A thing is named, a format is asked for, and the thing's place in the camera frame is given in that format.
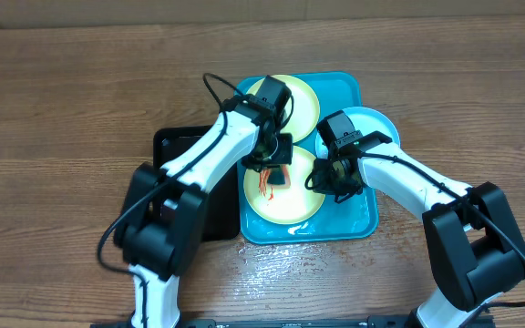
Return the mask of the green and orange sponge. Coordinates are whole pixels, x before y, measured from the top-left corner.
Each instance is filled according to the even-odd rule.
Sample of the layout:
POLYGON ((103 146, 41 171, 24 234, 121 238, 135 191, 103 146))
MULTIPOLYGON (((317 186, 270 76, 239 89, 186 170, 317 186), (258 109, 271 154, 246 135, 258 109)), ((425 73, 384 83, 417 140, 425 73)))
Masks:
POLYGON ((262 181, 265 185, 278 188, 288 189, 291 186, 291 178, 287 165, 268 168, 262 172, 262 181))

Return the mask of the light blue plate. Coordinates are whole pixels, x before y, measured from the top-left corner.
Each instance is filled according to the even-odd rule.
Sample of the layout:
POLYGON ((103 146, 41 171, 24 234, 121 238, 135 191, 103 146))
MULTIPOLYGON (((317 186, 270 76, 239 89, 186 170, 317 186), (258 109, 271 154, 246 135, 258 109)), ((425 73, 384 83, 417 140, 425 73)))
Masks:
POLYGON ((400 136, 396 126, 388 117, 372 108, 350 107, 340 109, 335 113, 322 118, 320 122, 323 122, 327 118, 339 114, 340 112, 345 113, 354 125, 355 130, 359 130, 363 135, 367 135, 374 131, 380 131, 389 136, 396 144, 401 145, 400 136))

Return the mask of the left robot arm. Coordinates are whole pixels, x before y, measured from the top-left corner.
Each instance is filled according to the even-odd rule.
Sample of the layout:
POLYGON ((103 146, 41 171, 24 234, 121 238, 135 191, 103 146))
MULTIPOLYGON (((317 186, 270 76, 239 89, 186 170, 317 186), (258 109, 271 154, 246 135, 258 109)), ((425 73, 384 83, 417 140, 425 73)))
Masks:
POLYGON ((177 158, 155 169, 139 166, 120 216, 107 229, 123 251, 124 273, 135 283, 129 327, 175 327, 181 275, 201 243, 211 190, 238 162, 256 169, 290 163, 290 96, 234 96, 215 124, 177 158))

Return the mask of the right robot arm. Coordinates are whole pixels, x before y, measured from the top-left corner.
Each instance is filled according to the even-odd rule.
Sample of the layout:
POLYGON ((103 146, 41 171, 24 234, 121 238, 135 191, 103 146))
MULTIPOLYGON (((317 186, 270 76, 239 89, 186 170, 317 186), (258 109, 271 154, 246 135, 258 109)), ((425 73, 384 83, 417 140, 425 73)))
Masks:
POLYGON ((306 181, 342 202, 379 190, 421 219, 437 289, 406 327, 484 326, 491 308, 525 307, 525 240, 504 192, 449 179, 412 159, 388 135, 319 128, 327 156, 306 181))

